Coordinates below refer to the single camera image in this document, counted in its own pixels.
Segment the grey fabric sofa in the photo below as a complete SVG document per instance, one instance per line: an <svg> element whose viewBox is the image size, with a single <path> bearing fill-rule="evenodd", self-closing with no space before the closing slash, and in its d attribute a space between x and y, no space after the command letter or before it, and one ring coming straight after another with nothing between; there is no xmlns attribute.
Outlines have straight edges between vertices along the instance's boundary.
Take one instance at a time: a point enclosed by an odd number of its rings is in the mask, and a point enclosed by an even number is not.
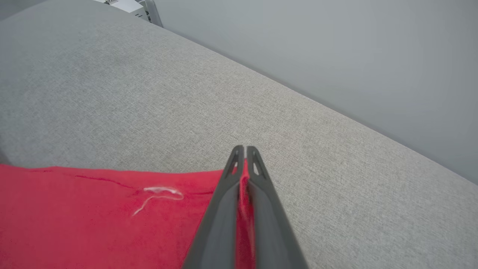
<svg viewBox="0 0 478 269"><path fill-rule="evenodd" d="M94 0L0 20L0 155L21 167L219 170L258 148L310 269L478 269L478 185Z"/></svg>

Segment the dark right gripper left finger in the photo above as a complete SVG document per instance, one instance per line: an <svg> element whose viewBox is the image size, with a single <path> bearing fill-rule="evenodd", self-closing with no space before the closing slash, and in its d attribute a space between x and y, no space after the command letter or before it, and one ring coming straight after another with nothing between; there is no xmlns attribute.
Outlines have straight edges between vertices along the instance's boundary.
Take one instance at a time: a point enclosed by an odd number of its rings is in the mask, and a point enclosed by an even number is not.
<svg viewBox="0 0 478 269"><path fill-rule="evenodd" d="M232 149L181 269L235 269L244 146Z"/></svg>

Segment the red and white garment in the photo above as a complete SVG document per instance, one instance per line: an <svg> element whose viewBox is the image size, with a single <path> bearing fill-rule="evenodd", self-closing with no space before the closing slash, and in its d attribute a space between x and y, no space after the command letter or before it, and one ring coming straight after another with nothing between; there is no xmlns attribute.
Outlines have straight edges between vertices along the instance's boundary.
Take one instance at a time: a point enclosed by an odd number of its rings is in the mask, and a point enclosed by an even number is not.
<svg viewBox="0 0 478 269"><path fill-rule="evenodd" d="M181 269L221 175L0 164L0 269Z"/></svg>

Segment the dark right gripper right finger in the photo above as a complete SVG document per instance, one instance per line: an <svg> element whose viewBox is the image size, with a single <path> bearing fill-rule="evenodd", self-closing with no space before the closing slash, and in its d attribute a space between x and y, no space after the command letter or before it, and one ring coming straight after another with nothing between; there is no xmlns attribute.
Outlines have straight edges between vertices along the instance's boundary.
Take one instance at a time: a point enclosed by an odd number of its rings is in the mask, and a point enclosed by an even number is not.
<svg viewBox="0 0 478 269"><path fill-rule="evenodd" d="M246 148L254 211L256 269L309 269L263 159Z"/></svg>

